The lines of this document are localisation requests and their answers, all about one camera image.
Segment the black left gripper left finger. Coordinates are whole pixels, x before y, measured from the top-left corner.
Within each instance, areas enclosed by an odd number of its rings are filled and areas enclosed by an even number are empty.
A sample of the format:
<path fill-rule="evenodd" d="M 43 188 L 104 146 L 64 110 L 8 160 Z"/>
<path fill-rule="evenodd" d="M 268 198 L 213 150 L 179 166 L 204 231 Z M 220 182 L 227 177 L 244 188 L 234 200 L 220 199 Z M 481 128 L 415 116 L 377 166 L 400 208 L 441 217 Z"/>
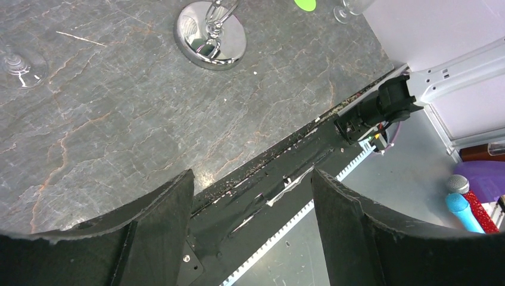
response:
<path fill-rule="evenodd" d="M 66 231 L 1 231 L 2 285 L 175 285 L 194 195 L 185 170 Z"/>

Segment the green plastic wine glass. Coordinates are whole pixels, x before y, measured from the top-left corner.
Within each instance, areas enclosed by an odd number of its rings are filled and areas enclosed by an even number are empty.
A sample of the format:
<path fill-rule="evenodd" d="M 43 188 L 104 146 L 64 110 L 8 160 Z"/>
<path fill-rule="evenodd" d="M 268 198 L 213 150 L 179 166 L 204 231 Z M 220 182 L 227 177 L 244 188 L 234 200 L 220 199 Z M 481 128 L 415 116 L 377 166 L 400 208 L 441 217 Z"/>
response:
<path fill-rule="evenodd" d="M 294 0 L 294 2 L 298 8 L 306 12 L 312 12 L 317 7 L 316 0 Z"/>

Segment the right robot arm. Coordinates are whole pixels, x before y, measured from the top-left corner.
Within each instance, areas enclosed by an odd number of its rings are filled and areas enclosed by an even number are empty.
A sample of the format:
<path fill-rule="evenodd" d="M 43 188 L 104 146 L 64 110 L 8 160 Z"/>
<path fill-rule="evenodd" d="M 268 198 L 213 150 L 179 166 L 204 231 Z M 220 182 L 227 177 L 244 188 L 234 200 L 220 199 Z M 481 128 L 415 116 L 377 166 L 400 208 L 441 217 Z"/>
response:
<path fill-rule="evenodd" d="M 435 99 L 504 74 L 504 38 L 438 66 L 386 80 L 334 124 L 354 144 L 385 132 Z"/>

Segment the chrome wine glass rack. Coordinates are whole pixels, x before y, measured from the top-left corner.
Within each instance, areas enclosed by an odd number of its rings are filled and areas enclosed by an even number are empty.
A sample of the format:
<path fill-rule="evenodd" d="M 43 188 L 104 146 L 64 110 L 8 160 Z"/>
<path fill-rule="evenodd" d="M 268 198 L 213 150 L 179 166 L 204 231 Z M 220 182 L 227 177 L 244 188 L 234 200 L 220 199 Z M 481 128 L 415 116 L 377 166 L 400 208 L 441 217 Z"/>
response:
<path fill-rule="evenodd" d="M 182 8 L 174 39 L 187 59 L 209 70 L 234 68 L 247 48 L 245 29 L 234 15 L 240 1 L 195 1 Z"/>

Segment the clear wine glass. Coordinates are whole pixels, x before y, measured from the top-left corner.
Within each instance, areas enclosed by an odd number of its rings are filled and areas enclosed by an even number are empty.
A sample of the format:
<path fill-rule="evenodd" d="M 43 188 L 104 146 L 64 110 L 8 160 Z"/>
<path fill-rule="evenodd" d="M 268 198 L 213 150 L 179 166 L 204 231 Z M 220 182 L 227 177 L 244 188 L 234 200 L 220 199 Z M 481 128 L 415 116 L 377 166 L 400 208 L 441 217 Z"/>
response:
<path fill-rule="evenodd" d="M 46 79 L 48 70 L 48 63 L 40 52 L 1 38 L 1 87 L 34 88 Z"/>

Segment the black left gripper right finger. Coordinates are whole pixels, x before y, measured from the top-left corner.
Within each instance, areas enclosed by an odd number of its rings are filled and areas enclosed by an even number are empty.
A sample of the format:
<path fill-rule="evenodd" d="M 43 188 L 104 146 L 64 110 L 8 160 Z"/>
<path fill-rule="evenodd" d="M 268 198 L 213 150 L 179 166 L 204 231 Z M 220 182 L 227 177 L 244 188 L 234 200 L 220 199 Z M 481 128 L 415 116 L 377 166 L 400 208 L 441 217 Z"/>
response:
<path fill-rule="evenodd" d="M 331 285 L 503 285 L 504 234 L 477 234 L 407 216 L 311 175 Z"/>

